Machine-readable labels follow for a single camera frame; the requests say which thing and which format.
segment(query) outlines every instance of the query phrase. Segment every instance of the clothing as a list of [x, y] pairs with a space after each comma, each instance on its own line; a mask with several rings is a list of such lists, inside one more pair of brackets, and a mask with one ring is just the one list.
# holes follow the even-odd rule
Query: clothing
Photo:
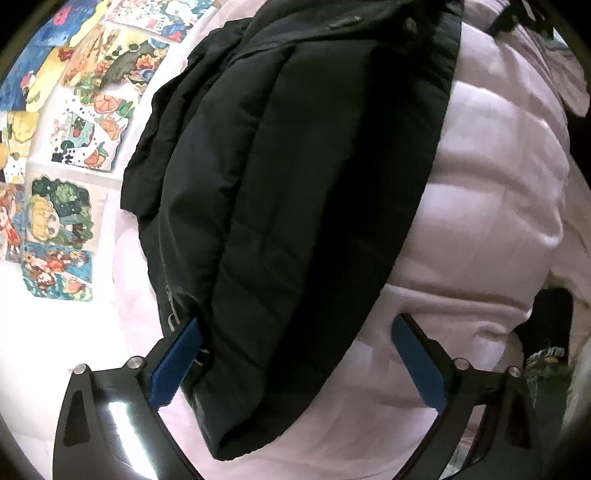
[[461, 16], [274, 0], [154, 97], [121, 205], [163, 328], [196, 316], [214, 358], [191, 387], [216, 458], [284, 433], [378, 298], [431, 170]]
[[[230, 0], [219, 15], [232, 20], [258, 7], [245, 4]], [[160, 411], [207, 480], [391, 480], [435, 417], [391, 345], [397, 313], [411, 312], [452, 357], [477, 368], [521, 364], [510, 332], [527, 318], [563, 237], [569, 139], [538, 43], [522, 27], [496, 40], [484, 33], [503, 5], [465, 2], [442, 138], [411, 234], [362, 330], [310, 407], [277, 440], [229, 462], [208, 455], [182, 395]], [[154, 315], [138, 278], [144, 260], [135, 254], [135, 263], [125, 263], [136, 241], [128, 231], [119, 241], [116, 278], [125, 288], [120, 311], [129, 341], [147, 352]]]

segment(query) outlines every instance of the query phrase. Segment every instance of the metal screw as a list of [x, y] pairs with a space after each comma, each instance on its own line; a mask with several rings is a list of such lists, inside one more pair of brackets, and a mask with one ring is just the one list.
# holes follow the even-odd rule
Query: metal screw
[[414, 18], [408, 17], [404, 21], [404, 28], [406, 28], [411, 33], [416, 33], [417, 30], [418, 30], [418, 28], [417, 28], [417, 22], [415, 21]]
[[507, 371], [512, 377], [519, 378], [521, 376], [521, 370], [517, 367], [509, 367]]
[[461, 357], [456, 358], [453, 361], [453, 364], [456, 366], [456, 368], [458, 370], [468, 370], [471, 367], [470, 362], [468, 360], [466, 360], [465, 358], [461, 358]]
[[72, 373], [76, 375], [83, 374], [86, 371], [86, 364], [76, 365], [72, 370]]
[[127, 360], [127, 366], [129, 368], [139, 368], [143, 365], [144, 359], [140, 356], [133, 356], [129, 360]]

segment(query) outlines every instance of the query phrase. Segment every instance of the colorful illustration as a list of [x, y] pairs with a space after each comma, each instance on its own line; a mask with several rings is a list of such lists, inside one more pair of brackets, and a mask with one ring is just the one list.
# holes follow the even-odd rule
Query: colorful illustration
[[24, 185], [0, 183], [0, 260], [21, 261], [26, 224]]
[[34, 45], [75, 47], [109, 8], [111, 0], [69, 0], [31, 40]]
[[72, 56], [63, 84], [99, 92], [129, 82], [143, 95], [169, 46], [141, 32], [97, 25]]
[[51, 160], [111, 171], [121, 137], [134, 113], [134, 103], [90, 90], [64, 92], [51, 133]]
[[26, 110], [29, 90], [35, 84], [36, 75], [52, 49], [32, 43], [25, 47], [0, 86], [0, 111]]
[[28, 92], [25, 100], [27, 112], [38, 112], [45, 104], [53, 88], [60, 81], [61, 74], [64, 73], [66, 64], [73, 53], [73, 48], [54, 48], [41, 65], [35, 79], [33, 81], [31, 81], [32, 79], [27, 80]]
[[183, 41], [213, 0], [121, 0], [107, 20]]
[[36, 243], [23, 245], [22, 279], [36, 297], [92, 300], [92, 253]]
[[28, 241], [96, 251], [100, 231], [97, 223], [105, 199], [106, 191], [101, 187], [50, 180], [47, 176], [33, 180], [28, 201]]
[[0, 112], [0, 183], [24, 183], [38, 113]]

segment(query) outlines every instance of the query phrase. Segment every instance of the jacket sleeve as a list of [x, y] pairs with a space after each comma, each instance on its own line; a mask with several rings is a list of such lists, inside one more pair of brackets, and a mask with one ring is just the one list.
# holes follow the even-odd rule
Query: jacket sleeve
[[140, 229], [158, 213], [162, 183], [177, 140], [186, 125], [185, 115], [194, 94], [219, 75], [241, 42], [251, 19], [230, 21], [213, 30], [189, 55], [189, 65], [165, 84], [152, 100], [152, 114], [124, 173], [121, 208], [133, 213]]

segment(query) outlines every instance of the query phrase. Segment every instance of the black puffer jacket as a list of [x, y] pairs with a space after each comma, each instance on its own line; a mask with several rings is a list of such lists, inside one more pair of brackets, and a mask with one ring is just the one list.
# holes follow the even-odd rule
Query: black puffer jacket
[[269, 0], [156, 94], [122, 207], [165, 334], [171, 306], [197, 316], [213, 355], [189, 387], [214, 457], [281, 435], [361, 328], [431, 170], [461, 18], [456, 0]]

